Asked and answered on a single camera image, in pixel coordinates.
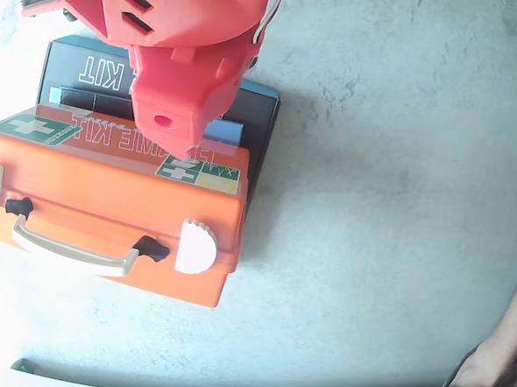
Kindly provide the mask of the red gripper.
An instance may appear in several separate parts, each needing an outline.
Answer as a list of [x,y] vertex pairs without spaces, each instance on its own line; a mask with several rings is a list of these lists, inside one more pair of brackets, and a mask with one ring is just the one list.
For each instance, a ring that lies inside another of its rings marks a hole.
[[234,102],[258,46],[252,37],[187,48],[134,46],[134,119],[148,140],[188,159],[210,122]]

